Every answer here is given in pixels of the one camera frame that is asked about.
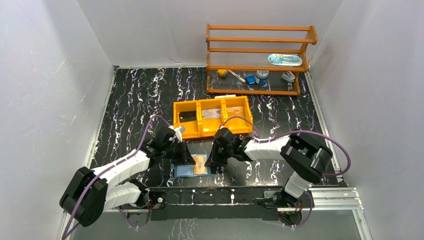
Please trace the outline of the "blue card holder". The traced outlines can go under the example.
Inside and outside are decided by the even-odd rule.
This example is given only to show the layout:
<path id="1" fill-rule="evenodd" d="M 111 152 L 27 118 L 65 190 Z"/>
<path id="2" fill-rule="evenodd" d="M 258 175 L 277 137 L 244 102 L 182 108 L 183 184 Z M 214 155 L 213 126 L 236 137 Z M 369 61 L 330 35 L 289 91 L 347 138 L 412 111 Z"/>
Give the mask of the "blue card holder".
<path id="1" fill-rule="evenodd" d="M 208 155 L 207 154 L 192 154 L 192 157 L 194 157 L 195 155 L 206 155 L 207 159 L 208 159 Z M 194 166 L 195 165 L 176 165 L 173 167 L 174 170 L 174 174 L 173 176 L 175 178 L 188 178 L 188 177 L 203 177 L 203 176 L 210 176 L 211 175 L 211 169 L 210 167 L 208 168 L 208 173 L 205 175 L 195 175 L 194 174 Z"/>

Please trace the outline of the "orange credit card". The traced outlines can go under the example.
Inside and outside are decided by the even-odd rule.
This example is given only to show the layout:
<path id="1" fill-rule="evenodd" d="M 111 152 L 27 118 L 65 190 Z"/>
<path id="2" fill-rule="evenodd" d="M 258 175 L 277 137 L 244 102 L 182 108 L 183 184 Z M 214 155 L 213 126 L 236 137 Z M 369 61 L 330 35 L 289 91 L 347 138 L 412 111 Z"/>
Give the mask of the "orange credit card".
<path id="1" fill-rule="evenodd" d="M 227 106 L 227 116 L 245 116 L 245 108 L 243 106 Z"/>
<path id="2" fill-rule="evenodd" d="M 208 168 L 205 166 L 207 156 L 205 154 L 197 154 L 193 157 L 195 165 L 193 167 L 193 173 L 195 175 L 207 175 Z"/>

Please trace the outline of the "yellow three-compartment bin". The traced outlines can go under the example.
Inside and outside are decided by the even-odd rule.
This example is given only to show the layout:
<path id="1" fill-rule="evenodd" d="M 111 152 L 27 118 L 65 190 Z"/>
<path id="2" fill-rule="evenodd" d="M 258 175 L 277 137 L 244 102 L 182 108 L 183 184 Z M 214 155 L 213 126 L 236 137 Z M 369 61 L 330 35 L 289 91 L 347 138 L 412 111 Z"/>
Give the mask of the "yellow three-compartment bin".
<path id="1" fill-rule="evenodd" d="M 246 96 L 224 95 L 173 103 L 173 126 L 184 128 L 184 140 L 212 137 L 221 126 L 233 134 L 248 134 L 254 131 L 252 123 Z"/>

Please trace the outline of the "orange wooden shelf rack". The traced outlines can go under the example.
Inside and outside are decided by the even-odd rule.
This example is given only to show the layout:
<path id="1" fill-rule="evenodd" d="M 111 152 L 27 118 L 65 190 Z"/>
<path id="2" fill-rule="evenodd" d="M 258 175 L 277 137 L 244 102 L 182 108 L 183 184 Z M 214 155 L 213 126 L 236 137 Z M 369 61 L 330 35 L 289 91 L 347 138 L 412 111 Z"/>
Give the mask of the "orange wooden shelf rack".
<path id="1" fill-rule="evenodd" d="M 300 73 L 309 70 L 307 48 L 318 42 L 316 28 L 310 26 L 248 26 L 213 25 L 206 27 L 206 91 L 209 94 L 298 96 L 301 93 Z M 301 57 L 300 66 L 279 66 L 269 63 L 270 54 Z M 221 78 L 217 70 L 232 70 L 245 79 L 256 71 L 267 70 L 265 85 L 241 82 L 231 73 Z M 282 79 L 291 71 L 294 82 Z"/>

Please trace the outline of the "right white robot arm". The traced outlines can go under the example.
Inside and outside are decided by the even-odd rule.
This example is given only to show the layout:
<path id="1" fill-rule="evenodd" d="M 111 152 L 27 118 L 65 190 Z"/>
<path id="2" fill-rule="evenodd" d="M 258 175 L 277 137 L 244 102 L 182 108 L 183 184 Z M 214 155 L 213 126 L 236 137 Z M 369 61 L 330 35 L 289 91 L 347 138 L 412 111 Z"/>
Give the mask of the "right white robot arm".
<path id="1" fill-rule="evenodd" d="M 228 128 L 220 128 L 213 137 L 212 150 L 205 167 L 225 166 L 229 158 L 240 162 L 283 160 L 293 174 L 281 191 L 282 202 L 295 207 L 302 195 L 324 177 L 333 152 L 314 138 L 316 132 L 296 130 L 270 139 L 239 137 Z"/>

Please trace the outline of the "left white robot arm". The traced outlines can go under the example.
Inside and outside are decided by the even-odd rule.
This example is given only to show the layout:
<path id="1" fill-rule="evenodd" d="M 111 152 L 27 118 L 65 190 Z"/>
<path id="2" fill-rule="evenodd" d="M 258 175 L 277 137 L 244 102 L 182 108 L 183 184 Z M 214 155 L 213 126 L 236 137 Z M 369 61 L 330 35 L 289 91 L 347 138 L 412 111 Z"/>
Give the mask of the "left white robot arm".
<path id="1" fill-rule="evenodd" d="M 194 165 L 186 142 L 183 126 L 163 127 L 140 149 L 101 167 L 79 168 L 64 194 L 59 206 L 72 215 L 83 227 L 92 225 L 103 212 L 123 205 L 145 208 L 151 203 L 150 189 L 131 177 L 144 172 L 163 160 L 177 164 Z"/>

